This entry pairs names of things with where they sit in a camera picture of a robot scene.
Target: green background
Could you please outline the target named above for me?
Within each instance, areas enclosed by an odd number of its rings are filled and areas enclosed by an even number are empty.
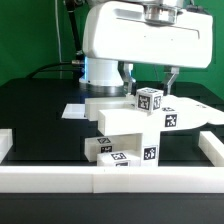
[[[203,5],[213,15],[213,58],[206,69],[181,68],[177,81],[201,83],[224,99],[224,1],[195,0],[195,3]],[[75,49],[62,0],[58,0],[58,11],[62,59],[70,61],[74,59]],[[40,66],[59,61],[54,0],[1,1],[0,12],[0,85],[13,78],[25,77]],[[76,10],[81,39],[87,13],[87,5]],[[158,78],[162,80],[163,67],[156,68]],[[47,76],[59,78],[59,74]],[[157,80],[152,65],[136,64],[133,76],[137,80]]]

